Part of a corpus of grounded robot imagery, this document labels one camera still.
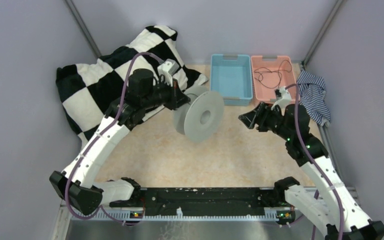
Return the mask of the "translucent white cable spool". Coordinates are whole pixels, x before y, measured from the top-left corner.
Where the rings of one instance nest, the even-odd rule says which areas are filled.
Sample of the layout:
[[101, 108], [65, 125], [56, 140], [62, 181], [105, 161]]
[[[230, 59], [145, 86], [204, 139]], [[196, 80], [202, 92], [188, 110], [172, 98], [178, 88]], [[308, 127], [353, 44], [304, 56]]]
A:
[[194, 85], [185, 95], [190, 102], [173, 112], [176, 131], [194, 143], [201, 143], [214, 134], [224, 115], [224, 99], [217, 91]]

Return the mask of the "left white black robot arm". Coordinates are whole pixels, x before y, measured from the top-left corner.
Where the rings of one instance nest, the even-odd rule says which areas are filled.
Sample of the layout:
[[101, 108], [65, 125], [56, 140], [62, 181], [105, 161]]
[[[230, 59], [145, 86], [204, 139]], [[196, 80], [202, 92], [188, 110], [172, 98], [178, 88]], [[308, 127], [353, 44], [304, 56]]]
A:
[[110, 104], [92, 138], [64, 170], [54, 171], [49, 177], [69, 211], [86, 220], [112, 202], [136, 206], [141, 198], [136, 181], [123, 177], [96, 183], [96, 175], [114, 148], [144, 121], [149, 110], [178, 110], [190, 101], [168, 70], [160, 70], [157, 75], [145, 68], [129, 71], [121, 96]]

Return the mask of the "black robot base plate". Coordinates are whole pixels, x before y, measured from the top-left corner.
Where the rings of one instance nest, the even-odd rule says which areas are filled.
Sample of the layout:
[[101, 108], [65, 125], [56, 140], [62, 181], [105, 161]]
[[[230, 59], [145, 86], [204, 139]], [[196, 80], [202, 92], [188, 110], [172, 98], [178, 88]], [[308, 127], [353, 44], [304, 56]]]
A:
[[174, 216], [178, 209], [186, 217], [264, 216], [272, 209], [293, 209], [273, 188], [263, 187], [149, 187], [109, 206], [144, 209], [147, 217]]

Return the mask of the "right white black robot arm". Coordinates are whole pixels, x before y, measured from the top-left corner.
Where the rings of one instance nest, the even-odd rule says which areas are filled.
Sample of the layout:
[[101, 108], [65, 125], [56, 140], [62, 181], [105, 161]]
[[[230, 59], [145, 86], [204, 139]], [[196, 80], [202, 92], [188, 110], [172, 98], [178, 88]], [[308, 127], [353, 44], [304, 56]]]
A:
[[313, 181], [320, 203], [293, 177], [274, 184], [273, 200], [279, 206], [296, 207], [326, 240], [381, 240], [384, 224], [373, 220], [355, 201], [339, 177], [328, 150], [310, 132], [310, 116], [298, 104], [285, 110], [261, 102], [253, 110], [238, 116], [248, 128], [272, 132], [285, 140], [287, 153]]

